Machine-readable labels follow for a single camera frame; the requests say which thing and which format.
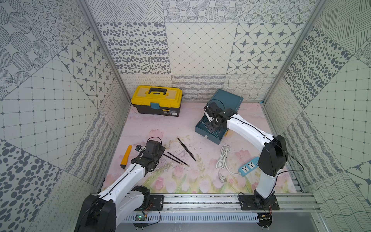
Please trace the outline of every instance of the black chopstick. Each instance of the black chopstick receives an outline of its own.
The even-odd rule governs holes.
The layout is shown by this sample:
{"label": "black chopstick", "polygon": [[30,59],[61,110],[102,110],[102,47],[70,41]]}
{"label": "black chopstick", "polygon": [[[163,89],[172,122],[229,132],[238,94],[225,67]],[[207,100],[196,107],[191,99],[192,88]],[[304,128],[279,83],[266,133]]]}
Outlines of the black chopstick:
{"label": "black chopstick", "polygon": [[188,154],[192,157],[192,159],[194,159],[196,161],[196,159],[194,158],[194,156],[192,155],[191,151],[188,150],[188,148],[182,143],[182,141],[180,141],[180,139],[178,138],[180,144],[182,145],[182,147],[188,152]]}
{"label": "black chopstick", "polygon": [[175,160],[175,159],[173,159],[173,158],[171,158],[170,156],[167,156],[167,155],[165,155],[165,154],[163,154],[164,156],[166,156],[167,158],[169,158],[169,159],[171,159],[171,160],[174,160],[175,162],[177,162],[178,164],[181,164],[181,165],[183,165],[181,162],[179,162],[178,160]]}
{"label": "black chopstick", "polygon": [[188,164],[186,164],[183,160],[179,159],[178,157],[176,157],[175,155],[171,154],[170,152],[167,152],[169,155],[173,156],[175,159],[179,160],[180,162],[184,163],[185,165],[187,165],[188,167],[191,167],[189,166]]}

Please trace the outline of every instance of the robotic arm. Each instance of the robotic arm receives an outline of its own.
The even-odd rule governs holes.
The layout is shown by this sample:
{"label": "robotic arm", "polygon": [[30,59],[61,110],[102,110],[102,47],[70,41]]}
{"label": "robotic arm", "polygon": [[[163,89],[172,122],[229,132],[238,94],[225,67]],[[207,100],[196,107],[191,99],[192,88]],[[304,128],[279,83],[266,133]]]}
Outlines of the robotic arm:
{"label": "robotic arm", "polygon": [[[221,110],[211,102],[204,107],[206,125],[213,132],[231,129],[251,142],[261,152],[258,165],[262,170],[254,191],[254,204],[261,207],[274,198],[274,187],[279,171],[287,162],[285,139],[276,137],[251,125],[231,109]],[[148,140],[144,150],[131,160],[131,165],[112,185],[99,195],[89,195],[83,202],[75,232],[114,232],[118,224],[132,211],[144,210],[150,204],[150,191],[135,186],[148,172],[153,171],[165,151],[162,143]]]}
{"label": "robotic arm", "polygon": [[156,168],[164,151],[160,142],[147,141],[124,174],[99,195],[89,195],[84,200],[75,232],[114,232],[132,211],[146,209],[150,204],[150,191],[135,185]]}
{"label": "robotic arm", "polygon": [[254,191],[254,202],[260,206],[266,205],[274,197],[274,187],[279,171],[287,162],[285,139],[278,135],[274,137],[244,120],[232,109],[221,110],[215,102],[204,107],[204,113],[209,120],[208,129],[231,129],[251,142],[261,153],[258,166],[262,170],[257,188]]}

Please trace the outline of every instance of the patterned wall panel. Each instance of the patterned wall panel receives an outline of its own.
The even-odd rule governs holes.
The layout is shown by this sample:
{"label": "patterned wall panel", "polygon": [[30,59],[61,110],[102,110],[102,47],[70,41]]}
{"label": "patterned wall panel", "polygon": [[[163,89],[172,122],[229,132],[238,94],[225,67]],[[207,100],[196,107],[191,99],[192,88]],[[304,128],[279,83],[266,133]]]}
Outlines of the patterned wall panel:
{"label": "patterned wall panel", "polygon": [[312,191],[332,231],[369,231],[371,207],[346,172],[320,180]]}
{"label": "patterned wall panel", "polygon": [[110,165],[116,141],[117,135],[98,111],[65,171],[98,187],[103,182],[104,171]]}
{"label": "patterned wall panel", "polygon": [[354,56],[371,66],[371,37],[354,53]]}
{"label": "patterned wall panel", "polygon": [[90,29],[79,35],[57,56],[98,108],[111,86],[113,74]]}
{"label": "patterned wall panel", "polygon": [[88,0],[97,22],[163,22],[162,0]]}
{"label": "patterned wall panel", "polygon": [[243,0],[162,0],[165,22],[237,23]]}
{"label": "patterned wall panel", "polygon": [[103,117],[116,135],[120,134],[129,109],[130,102],[124,94],[120,84],[114,78],[111,88],[98,110],[103,114]]}
{"label": "patterned wall panel", "polygon": [[226,74],[235,23],[166,23],[171,74]]}
{"label": "patterned wall panel", "polygon": [[1,229],[24,232],[41,211],[62,169],[4,140],[0,148]]}
{"label": "patterned wall panel", "polygon": [[27,231],[73,231],[82,202],[98,188],[62,171],[48,199]]}
{"label": "patterned wall panel", "polygon": [[[1,1],[0,12],[1,231],[69,231],[97,192],[82,179],[102,183],[129,102],[76,1]],[[94,115],[105,123],[89,135],[106,145],[79,178],[61,176]]]}
{"label": "patterned wall panel", "polygon": [[362,193],[362,196],[366,199],[369,205],[371,205],[370,164],[371,160],[346,170],[349,177],[352,179],[353,183]]}
{"label": "patterned wall panel", "polygon": [[55,53],[18,4],[5,2],[0,11],[0,99],[3,99]]}
{"label": "patterned wall panel", "polygon": [[[304,186],[344,171],[304,111],[282,136],[286,139],[287,151],[304,166],[304,171],[296,173]],[[289,159],[294,170],[301,169],[296,161]]]}
{"label": "patterned wall panel", "polygon": [[97,108],[58,57],[0,103],[1,137],[64,168]]}
{"label": "patterned wall panel", "polygon": [[164,23],[99,23],[120,74],[170,73]]}
{"label": "patterned wall panel", "polygon": [[243,97],[244,101],[261,101],[276,75],[227,75],[223,89]]}
{"label": "patterned wall panel", "polygon": [[265,107],[278,134],[282,134],[303,111],[283,79],[278,81]]}
{"label": "patterned wall panel", "polygon": [[170,74],[146,75],[146,74],[121,74],[129,96],[133,97],[139,85],[153,85],[162,87],[172,87]]}
{"label": "patterned wall panel", "polygon": [[27,14],[54,52],[60,52],[88,28],[76,1],[21,0],[17,5],[21,14]]}
{"label": "patterned wall panel", "polygon": [[315,27],[354,53],[371,35],[371,2],[329,0]]}
{"label": "patterned wall panel", "polygon": [[173,87],[183,90],[185,101],[208,101],[223,88],[225,75],[171,75]]}
{"label": "patterned wall panel", "polygon": [[349,52],[314,27],[283,78],[305,108],[350,57]]}
{"label": "patterned wall panel", "polygon": [[353,56],[305,108],[344,168],[371,160],[370,70]]}
{"label": "patterned wall panel", "polygon": [[303,23],[239,23],[228,74],[277,74]]}
{"label": "patterned wall panel", "polygon": [[240,20],[245,23],[305,23],[317,0],[244,0]]}

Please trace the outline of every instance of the blue power strip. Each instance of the blue power strip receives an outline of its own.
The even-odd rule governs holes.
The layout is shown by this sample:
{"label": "blue power strip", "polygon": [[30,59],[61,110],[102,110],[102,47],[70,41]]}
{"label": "blue power strip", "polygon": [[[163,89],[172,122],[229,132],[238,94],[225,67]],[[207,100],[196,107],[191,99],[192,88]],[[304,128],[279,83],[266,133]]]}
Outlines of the blue power strip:
{"label": "blue power strip", "polygon": [[250,172],[252,172],[254,169],[258,167],[257,165],[258,161],[259,161],[259,157],[253,158],[248,163],[240,167],[238,172],[241,173],[241,176],[246,176],[247,174],[249,174]]}

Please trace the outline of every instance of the orange screwdriver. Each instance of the orange screwdriver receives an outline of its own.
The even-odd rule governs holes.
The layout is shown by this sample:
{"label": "orange screwdriver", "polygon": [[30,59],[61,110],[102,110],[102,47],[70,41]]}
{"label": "orange screwdriver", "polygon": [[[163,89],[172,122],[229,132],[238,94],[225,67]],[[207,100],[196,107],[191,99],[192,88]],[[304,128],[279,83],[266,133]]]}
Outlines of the orange screwdriver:
{"label": "orange screwdriver", "polygon": [[126,168],[126,164],[128,163],[128,158],[131,152],[131,148],[132,148],[132,145],[129,145],[128,149],[126,149],[124,157],[122,158],[120,167],[122,167],[123,169]]}

